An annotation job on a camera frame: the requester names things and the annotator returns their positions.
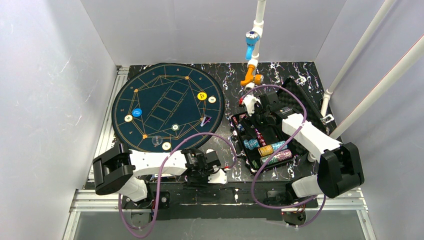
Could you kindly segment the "clear dealer button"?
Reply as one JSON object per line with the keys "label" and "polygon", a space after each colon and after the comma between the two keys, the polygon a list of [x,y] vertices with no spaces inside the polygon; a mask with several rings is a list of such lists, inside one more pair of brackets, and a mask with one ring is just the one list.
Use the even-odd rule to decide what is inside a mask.
{"label": "clear dealer button", "polygon": [[163,143],[163,138],[160,135],[155,135],[151,140],[154,147],[160,146]]}

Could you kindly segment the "yellow poker chip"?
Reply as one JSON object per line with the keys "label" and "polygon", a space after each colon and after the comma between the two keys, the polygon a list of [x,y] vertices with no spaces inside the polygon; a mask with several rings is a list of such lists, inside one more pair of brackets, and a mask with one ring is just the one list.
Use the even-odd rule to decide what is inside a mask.
{"label": "yellow poker chip", "polygon": [[216,101],[217,101],[217,99],[214,96],[210,96],[208,98],[208,102],[211,103],[211,104],[215,103]]}
{"label": "yellow poker chip", "polygon": [[164,142],[161,147],[163,150],[168,151],[172,148],[172,145],[170,142],[167,141],[167,142]]}
{"label": "yellow poker chip", "polygon": [[125,121],[126,123],[129,123],[129,122],[131,122],[132,120],[133,120],[133,116],[132,116],[131,114],[126,115],[126,116],[124,117],[124,121]]}

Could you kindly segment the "yellow big blind button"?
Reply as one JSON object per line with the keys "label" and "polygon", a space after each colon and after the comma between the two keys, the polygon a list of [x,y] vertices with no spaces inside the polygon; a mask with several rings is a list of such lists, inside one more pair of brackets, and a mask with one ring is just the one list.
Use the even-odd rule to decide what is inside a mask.
{"label": "yellow big blind button", "polygon": [[205,101],[208,98],[208,95],[205,92],[201,91],[197,94],[196,97],[199,101]]}

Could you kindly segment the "blue small blind button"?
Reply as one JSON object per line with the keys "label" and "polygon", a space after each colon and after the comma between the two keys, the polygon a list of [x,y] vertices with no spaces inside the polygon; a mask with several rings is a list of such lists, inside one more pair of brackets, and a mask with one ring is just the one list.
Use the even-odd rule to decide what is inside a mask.
{"label": "blue small blind button", "polygon": [[140,117],[142,114],[143,114],[143,111],[142,111],[142,109],[140,109],[140,108],[135,108],[135,109],[131,112],[131,115],[132,115],[134,118],[138,118],[138,117]]}

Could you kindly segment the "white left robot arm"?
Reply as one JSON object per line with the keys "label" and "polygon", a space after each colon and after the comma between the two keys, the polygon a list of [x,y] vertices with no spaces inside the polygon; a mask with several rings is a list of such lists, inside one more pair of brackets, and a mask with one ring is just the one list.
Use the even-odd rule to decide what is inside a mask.
{"label": "white left robot arm", "polygon": [[92,161],[94,189],[99,196],[119,193],[134,202],[151,196],[151,190],[140,176],[186,176],[198,185],[226,184],[227,175],[217,153],[196,148],[169,152],[132,151],[119,143]]}

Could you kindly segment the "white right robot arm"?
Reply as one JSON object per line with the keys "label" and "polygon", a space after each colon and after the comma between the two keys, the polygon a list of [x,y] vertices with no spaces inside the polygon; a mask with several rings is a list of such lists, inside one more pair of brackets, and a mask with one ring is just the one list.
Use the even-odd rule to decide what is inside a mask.
{"label": "white right robot arm", "polygon": [[278,102],[276,92],[261,98],[247,95],[241,103],[250,119],[259,126],[276,126],[301,144],[318,162],[315,175],[302,177],[286,185],[286,197],[298,200],[324,194],[335,198],[365,182],[360,153],[351,142],[342,143],[331,138],[304,115]]}

